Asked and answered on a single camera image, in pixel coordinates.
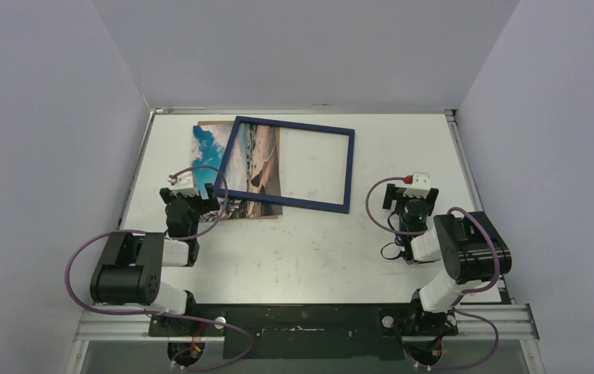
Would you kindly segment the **blue wooden picture frame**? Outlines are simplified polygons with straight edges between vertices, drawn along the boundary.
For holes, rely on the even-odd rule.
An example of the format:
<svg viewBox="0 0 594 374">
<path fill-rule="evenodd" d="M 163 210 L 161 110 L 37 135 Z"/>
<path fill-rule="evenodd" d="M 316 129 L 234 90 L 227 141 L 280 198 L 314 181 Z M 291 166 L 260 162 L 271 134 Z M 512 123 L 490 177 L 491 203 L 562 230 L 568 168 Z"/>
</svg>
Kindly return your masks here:
<svg viewBox="0 0 594 374">
<path fill-rule="evenodd" d="M 251 193 L 251 192 L 243 192 L 243 191 L 236 191 L 230 189 L 224 189 L 222 187 L 222 183 L 225 179 L 225 172 L 228 166 L 228 160 L 231 156 L 232 149 L 234 146 L 235 138 L 239 131 L 240 125 L 242 123 L 248 124 L 257 124 L 257 125 L 267 125 L 270 127 L 276 128 L 285 128 L 285 129 L 296 129 L 301 131 L 310 131 L 310 132 L 320 132 L 320 133 L 329 133 L 341 136 L 348 137 L 348 144 L 347 144 L 347 154 L 346 154 L 346 166 L 345 166 L 345 186 L 343 191 L 343 203 L 342 204 L 334 204 L 334 203 L 325 203 L 313 200 L 306 200 L 306 199 L 296 199 L 292 197 L 283 197 L 283 196 L 272 196 L 267 194 L 260 194 L 260 193 Z M 228 192 L 228 197 L 233 199 L 240 199 L 240 200 L 248 200 L 254 201 L 259 203 L 271 203 L 280 206 L 290 206 L 294 208 L 300 209 L 309 209 L 309 210 L 319 210 L 325 211 L 330 213 L 349 213 L 350 211 L 350 203 L 351 203 L 351 196 L 352 196 L 352 171 L 353 171 L 353 161 L 354 161 L 354 149 L 355 149 L 355 130 L 354 129 L 347 129 L 347 128 L 340 128 L 340 127 L 332 127 L 332 126 L 325 126 L 325 125 L 313 125 L 313 124 L 306 124 L 300 122 L 286 122 L 286 121 L 278 121 L 266 118 L 254 118 L 254 117 L 245 117 L 245 116 L 236 116 L 232 130 L 228 139 L 228 143 L 225 147 L 225 151 L 221 157 L 220 167 L 218 168 L 218 176 L 215 179 L 214 188 L 217 193 L 225 193 Z"/>
</svg>

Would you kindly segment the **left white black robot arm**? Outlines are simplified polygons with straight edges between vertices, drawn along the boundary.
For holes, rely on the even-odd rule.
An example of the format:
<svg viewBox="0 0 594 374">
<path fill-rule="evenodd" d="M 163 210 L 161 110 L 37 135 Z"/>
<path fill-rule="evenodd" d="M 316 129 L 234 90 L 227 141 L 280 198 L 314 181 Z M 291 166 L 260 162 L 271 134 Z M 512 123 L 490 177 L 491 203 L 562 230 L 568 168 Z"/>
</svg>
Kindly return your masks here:
<svg viewBox="0 0 594 374">
<path fill-rule="evenodd" d="M 199 314 L 193 293 L 161 279 L 165 267 L 194 266 L 200 244 L 200 217 L 221 208 L 212 184 L 207 197 L 196 189 L 160 190 L 165 203 L 167 231 L 144 234 L 117 231 L 108 236 L 90 281 L 96 303 L 134 305 L 147 311 L 169 313 L 168 324 L 179 335 L 193 333 Z"/>
</svg>

